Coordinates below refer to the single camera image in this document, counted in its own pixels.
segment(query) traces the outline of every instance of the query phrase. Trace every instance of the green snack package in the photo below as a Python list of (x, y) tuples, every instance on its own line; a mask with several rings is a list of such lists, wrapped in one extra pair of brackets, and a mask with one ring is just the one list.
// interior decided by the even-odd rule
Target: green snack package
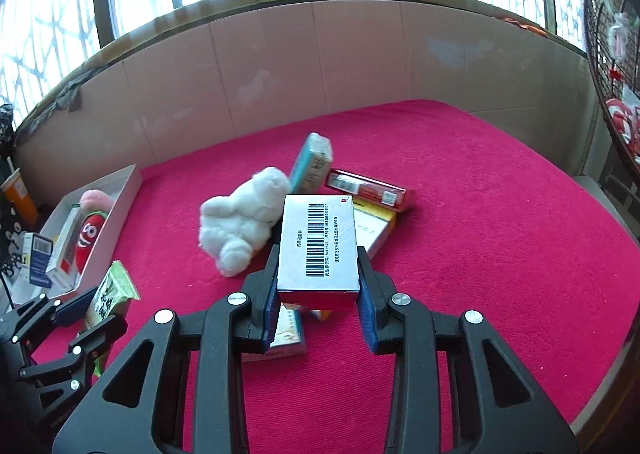
[[(84, 316), (84, 329), (91, 329), (109, 315), (125, 317), (129, 310), (131, 299), (140, 300), (138, 290), (133, 285), (127, 270), (119, 260), (111, 264), (107, 274), (102, 279), (98, 291), (95, 292), (89, 309)], [(109, 352), (95, 359), (94, 374), (100, 376), (107, 364)]]

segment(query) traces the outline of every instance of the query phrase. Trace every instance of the pink plush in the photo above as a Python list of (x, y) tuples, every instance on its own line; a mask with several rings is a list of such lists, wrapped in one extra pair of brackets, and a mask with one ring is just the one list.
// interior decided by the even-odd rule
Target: pink plush
[(91, 212), (104, 212), (108, 214), (112, 208), (113, 199), (102, 190), (87, 190), (80, 198), (80, 209), (84, 214)]

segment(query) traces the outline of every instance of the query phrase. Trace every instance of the white tray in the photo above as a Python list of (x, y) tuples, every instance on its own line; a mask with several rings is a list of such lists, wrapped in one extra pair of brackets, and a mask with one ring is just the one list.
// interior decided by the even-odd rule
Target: white tray
[(131, 165), (100, 178), (93, 183), (89, 183), (84, 187), (80, 187), (78, 190), (74, 190), (64, 196), (40, 230), (41, 234), (50, 239), (53, 239), (60, 233), (62, 225), (65, 223), (66, 217), (71, 211), (71, 206), (80, 202), (82, 194), (87, 192), (87, 190), (102, 190), (111, 196), (114, 200), (114, 205), (107, 220), (104, 222), (98, 239), (95, 241), (94, 248), (91, 250), (84, 267), (84, 272), (76, 278), (76, 287), (73, 290), (64, 292), (62, 288), (55, 285), (51, 288), (42, 288), (40, 286), (16, 281), (11, 294), (14, 304), (20, 306), (32, 298), (37, 297), (40, 293), (46, 293), (49, 298), (65, 301), (100, 284), (100, 281), (111, 265), (113, 250), (116, 247), (120, 231), (127, 218), (127, 214), (129, 214), (131, 204), (140, 189), (140, 185), (142, 185), (140, 171), (137, 165)]

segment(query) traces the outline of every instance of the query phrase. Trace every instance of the orange cup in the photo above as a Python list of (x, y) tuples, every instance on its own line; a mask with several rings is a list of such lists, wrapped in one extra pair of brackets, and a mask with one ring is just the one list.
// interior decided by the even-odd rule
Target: orange cup
[(19, 168), (15, 169), (15, 172), (0, 185), (0, 189), (2, 189), (6, 198), (15, 205), (15, 209), (25, 222), (30, 225), (30, 227), (35, 225), (38, 218), (38, 209), (36, 205), (33, 204), (27, 187), (24, 186)]

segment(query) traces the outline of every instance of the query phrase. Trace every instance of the table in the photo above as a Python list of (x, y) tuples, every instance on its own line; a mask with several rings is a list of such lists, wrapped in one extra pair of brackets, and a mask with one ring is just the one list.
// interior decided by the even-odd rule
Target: table
[[(417, 189), (417, 208), (401, 214), (374, 267), (433, 310), (481, 311), (573, 420), (638, 308), (640, 253), (551, 163), (437, 101), (332, 114), (147, 169), (114, 253), (142, 301), (130, 307), (129, 331), (114, 353), (158, 309), (203, 310), (239, 289), (243, 275), (223, 278), (198, 249), (198, 208), (263, 167), (288, 172), (311, 131), (331, 138), (336, 166)], [(252, 453), (382, 452), (392, 359), (368, 352), (355, 309), (322, 323), (306, 318), (304, 326), (308, 354), (243, 369)], [(65, 332), (52, 337), (60, 352)], [(448, 391), (442, 394), (450, 446)]]

